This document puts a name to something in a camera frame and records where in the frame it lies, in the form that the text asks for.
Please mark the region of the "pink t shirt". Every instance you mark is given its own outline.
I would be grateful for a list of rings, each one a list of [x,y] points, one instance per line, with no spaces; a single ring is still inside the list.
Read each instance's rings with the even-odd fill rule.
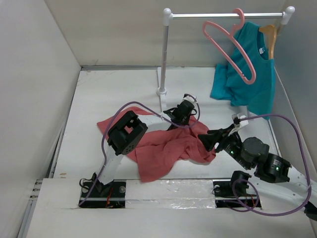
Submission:
[[[118,114],[113,121],[114,125],[126,112],[133,111],[141,116],[140,120],[146,123],[145,115],[150,119],[159,119],[153,113],[139,107],[129,107]],[[193,160],[197,163],[210,163],[216,156],[214,149],[207,151],[198,138],[206,134],[207,126],[197,122],[192,128],[176,128],[172,130],[152,131],[155,126],[149,126],[145,135],[136,148],[127,156],[137,163],[141,182],[152,182],[167,175],[178,160]],[[114,180],[115,172],[122,160],[122,155],[116,156],[114,150],[107,146],[107,162],[99,181],[108,184]]]

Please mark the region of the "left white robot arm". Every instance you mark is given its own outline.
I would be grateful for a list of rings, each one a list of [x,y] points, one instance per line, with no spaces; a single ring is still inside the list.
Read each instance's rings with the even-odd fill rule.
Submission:
[[[92,185],[93,191],[98,196],[109,194],[115,172],[123,156],[136,149],[146,133],[191,128],[194,124],[189,124],[190,118],[201,114],[197,99],[189,94],[184,95],[182,102],[176,107],[161,113],[138,115],[129,110],[120,117],[119,113],[131,104],[137,104],[151,111],[145,105],[133,101],[122,106],[110,120],[102,137],[104,162],[100,171],[94,176]]]

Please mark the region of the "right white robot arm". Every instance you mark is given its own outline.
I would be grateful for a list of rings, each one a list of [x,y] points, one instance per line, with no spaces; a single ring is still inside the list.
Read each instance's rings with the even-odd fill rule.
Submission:
[[[225,151],[244,169],[255,169],[254,176],[260,180],[279,184],[301,196],[301,204],[288,212],[268,213],[267,216],[281,217],[300,210],[312,219],[317,219],[317,184],[311,180],[308,164],[302,158],[305,173],[300,173],[290,162],[269,152],[269,146],[256,137],[241,140],[238,132],[232,127],[219,130],[209,130],[207,134],[200,134],[198,138],[206,150],[215,148],[216,152]]]

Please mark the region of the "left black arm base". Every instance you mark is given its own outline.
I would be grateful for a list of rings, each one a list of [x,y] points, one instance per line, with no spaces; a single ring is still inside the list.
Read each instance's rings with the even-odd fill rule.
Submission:
[[[98,180],[93,185],[96,178],[97,174],[93,173],[90,179],[80,179],[81,195],[78,206],[80,208],[125,208],[126,181],[113,180],[104,185]]]

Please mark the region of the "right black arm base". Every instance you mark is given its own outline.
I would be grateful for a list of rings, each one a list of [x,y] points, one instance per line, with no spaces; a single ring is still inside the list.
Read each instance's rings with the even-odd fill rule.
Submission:
[[[243,171],[234,171],[231,178],[214,180],[212,194],[215,196],[216,208],[231,208],[233,210],[244,208],[237,197],[250,208],[260,208],[260,198],[254,191],[247,191],[249,189],[247,180],[251,177],[250,174]]]

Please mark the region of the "wooden hanger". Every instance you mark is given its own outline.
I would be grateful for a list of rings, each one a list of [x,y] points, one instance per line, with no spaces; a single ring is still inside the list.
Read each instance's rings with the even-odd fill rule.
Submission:
[[[266,35],[268,42],[268,57],[271,60],[274,58],[274,47],[277,39],[277,29],[274,25],[270,24],[260,27],[259,32],[262,32],[264,35]]]

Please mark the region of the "white clothes rack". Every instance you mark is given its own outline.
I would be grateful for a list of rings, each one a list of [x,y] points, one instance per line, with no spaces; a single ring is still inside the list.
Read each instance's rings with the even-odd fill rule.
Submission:
[[[157,95],[160,100],[160,109],[164,111],[166,109],[166,94],[167,89],[165,86],[165,75],[166,75],[166,63],[167,63],[167,46],[168,46],[168,32],[169,26],[172,20],[175,19],[239,19],[238,24],[234,24],[230,32],[225,30],[224,28],[216,25],[212,22],[208,22],[207,24],[219,29],[223,32],[229,40],[238,48],[239,52],[242,54],[244,60],[246,61],[249,70],[252,74],[250,79],[246,78],[240,68],[229,58],[229,56],[225,53],[225,51],[208,35],[206,32],[205,36],[218,48],[220,53],[227,59],[227,61],[235,68],[236,72],[240,75],[242,80],[247,84],[251,85],[256,81],[256,72],[251,63],[251,60],[246,55],[245,51],[238,44],[238,42],[234,39],[234,34],[236,31],[240,30],[244,23],[245,19],[276,19],[280,18],[281,22],[279,27],[277,28],[277,34],[279,34],[285,25],[289,22],[292,15],[295,12],[295,7],[289,6],[285,9],[284,12],[279,13],[244,13],[241,9],[236,8],[232,13],[172,13],[171,9],[165,8],[163,10],[163,44],[162,44],[162,57],[161,57],[161,67],[158,69],[158,89]]]

